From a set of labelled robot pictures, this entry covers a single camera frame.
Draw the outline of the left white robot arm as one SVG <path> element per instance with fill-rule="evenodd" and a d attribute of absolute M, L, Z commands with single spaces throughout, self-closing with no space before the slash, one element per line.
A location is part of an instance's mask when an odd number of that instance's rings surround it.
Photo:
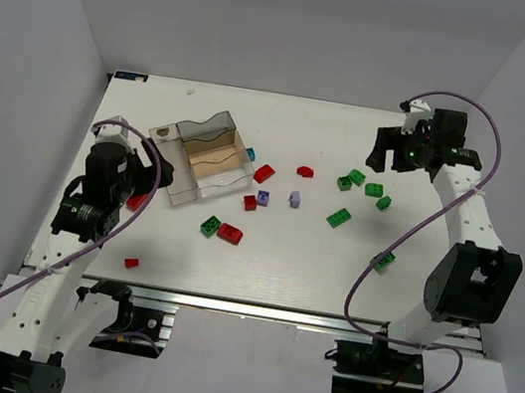
<path fill-rule="evenodd" d="M 61 393 L 68 354 L 99 334 L 130 327 L 129 286 L 101 280 L 87 289 L 79 281 L 113 235 L 126 201 L 150 200 L 173 180 L 173 166 L 152 139 L 141 144 L 148 165 L 121 134 L 95 134 L 85 172 L 68 184 L 59 203 L 45 257 L 0 329 L 0 393 Z"/>

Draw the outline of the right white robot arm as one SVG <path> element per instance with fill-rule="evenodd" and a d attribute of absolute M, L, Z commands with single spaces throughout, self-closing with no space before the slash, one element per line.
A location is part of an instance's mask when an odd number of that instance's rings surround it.
<path fill-rule="evenodd" d="M 465 148 L 467 115 L 432 109 L 420 98 L 404 102 L 403 125 L 381 127 L 367 166 L 398 173 L 422 169 L 441 200 L 448 251 L 429 274 L 421 302 L 381 332 L 395 350 L 419 354 L 445 335 L 491 324 L 501 315 L 523 270 L 493 228 L 481 196 L 481 161 Z"/>

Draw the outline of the red lego brick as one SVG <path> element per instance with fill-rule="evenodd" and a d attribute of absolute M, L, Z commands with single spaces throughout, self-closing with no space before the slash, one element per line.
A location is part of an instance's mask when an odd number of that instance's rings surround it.
<path fill-rule="evenodd" d="M 256 195 L 246 195 L 244 196 L 244 208 L 246 211 L 254 211 L 257 209 L 258 198 Z"/>
<path fill-rule="evenodd" d="M 255 171 L 254 180 L 258 184 L 262 184 L 265 181 L 267 181 L 269 178 L 271 178 L 274 174 L 275 174 L 275 169 L 273 169 L 271 165 L 265 164 L 261 168 Z"/>
<path fill-rule="evenodd" d="M 243 238 L 243 232 L 229 223 L 223 223 L 218 229 L 217 236 L 230 244 L 237 245 Z"/>

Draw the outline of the small red lego front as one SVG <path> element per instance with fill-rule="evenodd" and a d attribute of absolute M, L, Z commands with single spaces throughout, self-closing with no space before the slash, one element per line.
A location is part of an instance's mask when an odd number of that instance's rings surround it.
<path fill-rule="evenodd" d="M 139 267 L 139 260 L 137 258 L 124 259 L 124 265 L 126 269 L 132 269 Z"/>

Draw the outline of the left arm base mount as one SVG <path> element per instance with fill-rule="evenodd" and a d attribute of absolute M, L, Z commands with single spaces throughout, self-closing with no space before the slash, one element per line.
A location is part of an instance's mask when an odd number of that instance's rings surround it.
<path fill-rule="evenodd" d="M 162 329 L 163 310 L 135 305 L 132 289 L 123 283 L 98 280 L 90 288 L 79 287 L 78 305 L 90 294 L 109 295 L 117 304 L 114 322 L 89 343 L 89 347 L 105 351 L 157 359 L 163 347 L 158 345 Z"/>

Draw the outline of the red rounded lego piece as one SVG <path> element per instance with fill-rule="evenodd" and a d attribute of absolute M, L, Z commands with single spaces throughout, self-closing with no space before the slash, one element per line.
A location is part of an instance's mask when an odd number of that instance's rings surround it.
<path fill-rule="evenodd" d="M 307 165 L 302 165 L 297 167 L 296 174 L 300 175 L 300 177 L 303 178 L 312 178 L 314 177 L 315 172 L 312 168 L 308 167 Z"/>

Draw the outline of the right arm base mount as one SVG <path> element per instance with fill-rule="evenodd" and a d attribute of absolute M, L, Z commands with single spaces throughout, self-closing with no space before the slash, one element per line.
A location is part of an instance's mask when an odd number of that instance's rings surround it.
<path fill-rule="evenodd" d="M 324 358 L 334 363 L 332 393 L 425 393 L 423 357 L 386 341 L 336 340 Z"/>

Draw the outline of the small cyan lego brick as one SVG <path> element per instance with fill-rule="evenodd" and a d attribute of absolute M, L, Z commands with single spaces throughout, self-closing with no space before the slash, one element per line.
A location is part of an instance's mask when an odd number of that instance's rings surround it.
<path fill-rule="evenodd" d="M 256 161 L 256 154 L 253 148 L 247 148 L 246 153 L 250 161 Z"/>

